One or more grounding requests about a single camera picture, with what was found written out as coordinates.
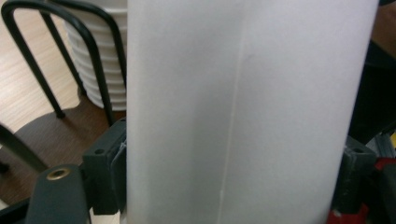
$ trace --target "black metal chair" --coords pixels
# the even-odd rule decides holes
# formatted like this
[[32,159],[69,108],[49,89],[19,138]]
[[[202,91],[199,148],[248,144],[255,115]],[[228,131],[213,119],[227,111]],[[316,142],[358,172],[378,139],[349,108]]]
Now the black metal chair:
[[[102,62],[99,55],[99,50],[96,45],[96,42],[88,30],[88,28],[84,25],[84,23],[78,19],[76,16],[67,11],[67,8],[73,8],[85,12],[89,12],[93,15],[98,16],[102,20],[104,20],[113,35],[114,43],[116,46],[116,51],[119,56],[120,70],[122,74],[122,78],[124,81],[124,86],[126,83],[126,59],[125,52],[122,45],[122,39],[120,37],[120,30],[114,19],[109,16],[105,11],[101,8],[94,6],[93,4],[77,2],[77,1],[64,1],[64,0],[53,0],[53,1],[29,1],[29,0],[8,0],[6,1],[1,9],[3,20],[8,28],[10,34],[14,38],[18,48],[20,49],[24,59],[30,66],[33,71],[35,78],[37,79],[39,85],[43,89],[44,93],[47,95],[49,102],[54,108],[55,114],[57,118],[63,118],[65,113],[60,108],[55,96],[53,95],[47,80],[44,78],[32,52],[29,50],[26,41],[21,35],[21,31],[17,26],[14,18],[14,11],[20,8],[26,9],[34,9],[37,10],[41,17],[44,20],[44,23],[49,28],[49,31],[55,40],[57,47],[62,53],[66,64],[68,65],[74,80],[77,82],[80,93],[82,95],[86,95],[86,91],[84,89],[81,78],[78,75],[78,71],[74,66],[74,63],[64,45],[64,42],[59,35],[59,32],[50,16],[50,14],[56,15],[68,23],[70,23],[81,35],[83,41],[85,42],[88,52],[90,53],[92,66],[96,75],[96,80],[98,81],[99,91],[102,97],[103,104],[105,106],[107,123],[111,126],[115,122],[114,113],[112,111],[112,106],[110,103],[108,89],[106,85],[106,78],[104,75],[104,69],[102,66]],[[42,162],[37,155],[29,149],[18,137],[12,134],[8,129],[3,126],[0,126],[0,144],[3,144],[4,148],[7,152],[11,152],[19,159],[26,162],[30,167],[39,173],[46,170],[48,166]],[[0,163],[0,170],[6,171],[7,165]]]
[[64,56],[64,59],[66,60],[66,63],[68,64],[74,79],[76,80],[79,88],[81,89],[81,93],[85,94],[85,89],[82,85],[82,81],[79,78],[78,72],[67,52],[66,47],[64,46],[64,43],[50,17],[50,14],[57,15],[58,17],[64,19],[68,23],[70,23],[81,35],[83,41],[85,42],[88,52],[91,55],[91,60],[92,60],[92,65],[93,69],[96,75],[96,80],[98,82],[99,86],[99,92],[102,97],[103,105],[105,107],[106,111],[106,117],[107,117],[107,122],[108,125],[112,125],[115,122],[114,115],[112,112],[112,106],[110,103],[109,95],[108,95],[108,89],[106,85],[106,78],[102,66],[102,62],[100,59],[99,55],[99,49],[96,45],[96,42],[91,34],[91,32],[88,30],[88,28],[84,25],[84,23],[78,19],[76,16],[68,12],[64,7],[71,7],[83,11],[87,11],[90,13],[93,13],[95,15],[98,15],[101,17],[103,20],[106,21],[106,23],[109,25],[113,38],[115,40],[116,48],[117,48],[117,53],[119,56],[119,62],[120,62],[120,69],[122,71],[122,76],[124,79],[124,85],[125,85],[125,80],[126,80],[126,60],[125,60],[125,53],[123,52],[123,47],[122,47],[122,40],[120,38],[120,31],[117,26],[117,24],[114,22],[114,20],[109,16],[107,13],[105,13],[101,8],[96,7],[92,4],[88,3],[82,3],[82,2],[72,2],[72,1],[26,1],[26,0],[8,0],[3,4],[2,7],[2,16],[3,20],[6,24],[6,27],[8,28],[9,32],[11,33],[12,37],[14,38],[15,42],[17,43],[17,46],[21,50],[21,53],[23,54],[26,62],[28,62],[30,68],[32,69],[35,78],[39,82],[41,88],[43,89],[44,93],[46,93],[52,107],[55,110],[55,113],[58,118],[63,118],[64,117],[64,112],[62,109],[59,107],[59,104],[53,95],[52,91],[50,90],[50,86],[47,83],[46,79],[44,78],[37,62],[35,61],[35,58],[32,54],[32,52],[29,50],[26,41],[24,40],[23,36],[21,35],[21,31],[19,30],[15,18],[14,18],[14,11],[19,8],[29,8],[29,9],[34,9],[40,12],[44,22],[47,24],[49,31],[51,32],[58,48],[60,49],[62,55]]

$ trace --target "chair leg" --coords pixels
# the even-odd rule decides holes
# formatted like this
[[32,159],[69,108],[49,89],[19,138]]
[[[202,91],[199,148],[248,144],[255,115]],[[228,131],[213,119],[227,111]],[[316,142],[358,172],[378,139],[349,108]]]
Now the chair leg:
[[62,38],[59,35],[59,32],[56,29],[56,26],[53,23],[52,18],[50,17],[49,14],[46,14],[45,12],[41,12],[40,14],[41,14],[41,17],[43,18],[44,22],[46,23],[47,27],[49,28],[49,31],[52,34],[52,37],[55,40],[55,43],[58,46],[59,51],[64,56],[64,60],[67,63],[67,66],[69,66],[70,72],[72,73],[74,80],[77,82],[78,87],[81,90],[81,94],[87,95],[87,92],[85,91],[85,88],[82,85],[82,81],[81,81],[81,78],[79,77],[78,71],[77,71],[76,67],[74,66],[73,60],[71,59],[69,52],[67,51],[66,47],[64,46],[64,42],[62,41]]
[[0,125],[0,143],[4,146],[2,149],[11,152],[39,173],[48,169],[48,166],[21,139],[3,125]]

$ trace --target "chair backrest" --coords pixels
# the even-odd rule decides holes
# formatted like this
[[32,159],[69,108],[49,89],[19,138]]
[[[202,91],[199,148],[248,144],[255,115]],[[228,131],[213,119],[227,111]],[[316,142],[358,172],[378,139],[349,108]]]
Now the chair backrest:
[[79,2],[65,2],[65,1],[53,1],[53,2],[42,2],[42,1],[26,1],[26,0],[8,0],[5,2],[2,6],[2,17],[3,20],[6,24],[6,27],[8,28],[10,34],[14,38],[15,42],[17,43],[17,46],[21,50],[21,53],[23,57],[25,58],[26,62],[29,64],[30,68],[32,69],[33,73],[35,74],[35,77],[37,81],[39,82],[41,88],[43,89],[44,93],[46,93],[47,97],[49,98],[50,103],[52,104],[52,107],[55,110],[55,113],[58,118],[64,117],[64,112],[62,109],[59,107],[58,102],[56,101],[56,98],[54,97],[50,86],[48,85],[46,79],[44,78],[37,62],[35,61],[35,58],[32,54],[32,52],[29,50],[26,41],[24,40],[23,36],[21,35],[21,31],[17,26],[17,23],[15,22],[14,18],[14,11],[18,8],[29,8],[29,9],[34,9],[40,12],[41,16],[44,19],[44,22],[47,24],[52,36],[54,37],[55,42],[57,43],[59,49],[61,50],[62,55],[64,56],[66,63],[69,65],[70,70],[72,71],[72,74],[81,89],[81,92],[85,94],[85,89],[82,85],[82,81],[78,76],[77,70],[75,66],[73,65],[73,62],[68,55],[68,52],[62,42],[62,39],[59,36],[59,33],[50,17],[50,14],[56,15],[65,21],[67,21],[69,24],[71,24],[81,35],[84,43],[87,46],[88,52],[91,56],[91,61],[92,61],[92,66],[93,70],[96,75],[96,80],[98,82],[98,87],[99,87],[99,92],[103,101],[103,105],[106,111],[106,117],[107,117],[107,122],[111,126],[114,122],[114,115],[112,112],[112,105],[110,103],[110,98],[108,94],[108,88],[106,84],[106,77],[104,73],[104,69],[102,66],[101,58],[99,55],[99,49],[96,45],[96,42],[91,34],[91,32],[88,30],[88,28],[84,25],[84,23],[78,19],[76,16],[68,12],[64,7],[71,7],[75,9],[80,9],[84,10],[87,12],[91,12],[95,15],[98,15],[101,17],[103,20],[106,21],[107,24],[109,24],[109,27],[111,28],[116,47],[117,47],[117,53],[119,55],[119,61],[120,61],[120,68],[122,71],[124,83],[126,80],[126,62],[125,62],[125,54],[123,52],[122,48],[122,41],[120,39],[120,31],[118,30],[117,24],[114,22],[114,20],[106,14],[102,9],[99,7],[95,7],[92,4],[87,4],[87,3],[79,3]]

